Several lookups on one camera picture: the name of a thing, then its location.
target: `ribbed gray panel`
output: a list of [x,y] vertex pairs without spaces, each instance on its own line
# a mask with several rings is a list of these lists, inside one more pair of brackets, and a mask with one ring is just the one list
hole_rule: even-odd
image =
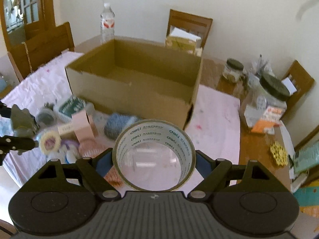
[[[223,227],[205,204],[190,202],[181,192],[127,192],[120,201],[103,203],[91,221],[71,233],[52,237],[19,233],[14,238],[252,239]],[[292,238],[289,234],[272,237]]]

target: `white floor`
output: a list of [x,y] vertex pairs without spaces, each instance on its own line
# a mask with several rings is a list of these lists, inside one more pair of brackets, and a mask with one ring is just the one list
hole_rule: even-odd
[[0,166],[0,219],[12,224],[8,212],[9,201],[19,190],[18,185],[12,180],[4,167]]

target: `black lid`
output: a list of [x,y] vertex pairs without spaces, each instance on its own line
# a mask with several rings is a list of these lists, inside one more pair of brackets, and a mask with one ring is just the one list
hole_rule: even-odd
[[227,59],[227,65],[229,65],[232,69],[239,71],[242,71],[244,69],[244,65],[233,58]]
[[280,101],[285,102],[290,97],[290,93],[286,86],[284,86],[279,79],[268,73],[263,73],[259,83],[270,95]]

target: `blue fuzzy cloth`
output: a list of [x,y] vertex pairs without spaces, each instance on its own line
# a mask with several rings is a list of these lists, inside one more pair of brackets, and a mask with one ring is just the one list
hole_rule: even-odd
[[136,116],[127,116],[113,113],[107,119],[106,125],[104,126],[104,134],[107,137],[116,140],[119,134],[121,134],[124,129],[140,120],[142,119]]

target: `tape roll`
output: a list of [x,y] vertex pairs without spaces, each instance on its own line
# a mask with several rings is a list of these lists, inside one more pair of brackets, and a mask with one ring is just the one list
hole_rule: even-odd
[[39,147],[42,153],[48,155],[57,152],[61,146],[61,138],[57,131],[47,131],[39,138]]
[[178,184],[168,190],[173,191],[181,187],[192,175],[196,165],[195,147],[189,136],[175,125],[161,120],[142,120],[124,130],[115,142],[113,148],[113,164],[124,183],[138,191],[147,191],[131,183],[121,172],[123,159],[128,151],[134,147],[157,142],[170,148],[178,157],[181,164],[181,175]]

